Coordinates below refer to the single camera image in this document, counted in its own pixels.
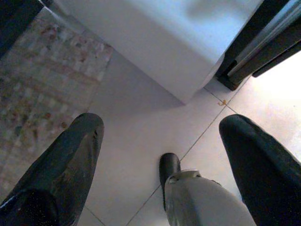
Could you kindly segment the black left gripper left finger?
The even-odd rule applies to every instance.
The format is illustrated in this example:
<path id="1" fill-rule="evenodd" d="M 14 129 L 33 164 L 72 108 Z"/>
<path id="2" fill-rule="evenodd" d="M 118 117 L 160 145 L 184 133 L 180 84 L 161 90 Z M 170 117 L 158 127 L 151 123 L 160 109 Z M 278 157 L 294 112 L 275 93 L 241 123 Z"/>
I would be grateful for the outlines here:
<path id="1" fill-rule="evenodd" d="M 0 226 L 77 226 L 103 136 L 100 116 L 79 115 L 0 204 Z"/>

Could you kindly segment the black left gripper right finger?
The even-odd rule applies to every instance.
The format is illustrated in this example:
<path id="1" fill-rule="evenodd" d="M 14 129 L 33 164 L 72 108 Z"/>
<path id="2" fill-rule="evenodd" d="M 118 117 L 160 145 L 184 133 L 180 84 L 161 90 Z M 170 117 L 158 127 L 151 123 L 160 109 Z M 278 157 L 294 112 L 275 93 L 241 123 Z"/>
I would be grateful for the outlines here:
<path id="1" fill-rule="evenodd" d="M 231 170 L 257 226 L 301 226 L 301 163 L 251 119 L 219 124 Z"/>

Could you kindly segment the grey robot left leg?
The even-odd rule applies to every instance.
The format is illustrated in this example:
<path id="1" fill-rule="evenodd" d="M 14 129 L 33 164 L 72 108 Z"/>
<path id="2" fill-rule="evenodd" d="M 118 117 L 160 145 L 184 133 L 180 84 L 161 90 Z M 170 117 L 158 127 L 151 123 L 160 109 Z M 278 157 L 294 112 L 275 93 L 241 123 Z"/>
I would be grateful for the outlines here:
<path id="1" fill-rule="evenodd" d="M 182 170 L 174 153 L 160 157 L 159 179 L 170 226 L 256 226 L 242 201 L 198 170 Z"/>

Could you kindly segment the patterned floor mat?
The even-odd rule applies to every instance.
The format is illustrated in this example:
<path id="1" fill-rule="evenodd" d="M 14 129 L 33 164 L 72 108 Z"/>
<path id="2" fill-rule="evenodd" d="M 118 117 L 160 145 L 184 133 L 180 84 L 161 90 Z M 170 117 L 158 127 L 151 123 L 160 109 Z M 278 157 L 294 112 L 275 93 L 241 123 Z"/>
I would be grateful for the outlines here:
<path id="1" fill-rule="evenodd" d="M 113 48 L 47 9 L 0 59 L 0 203 L 30 165 L 81 113 Z"/>

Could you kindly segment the black cabinet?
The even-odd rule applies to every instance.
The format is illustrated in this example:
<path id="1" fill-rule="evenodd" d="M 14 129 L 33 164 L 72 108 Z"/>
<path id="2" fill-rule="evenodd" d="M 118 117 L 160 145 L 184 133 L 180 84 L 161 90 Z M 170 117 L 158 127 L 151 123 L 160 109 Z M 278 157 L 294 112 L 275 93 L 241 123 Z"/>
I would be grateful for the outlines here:
<path id="1" fill-rule="evenodd" d="M 36 15 L 54 0 L 0 0 L 0 59 Z"/>

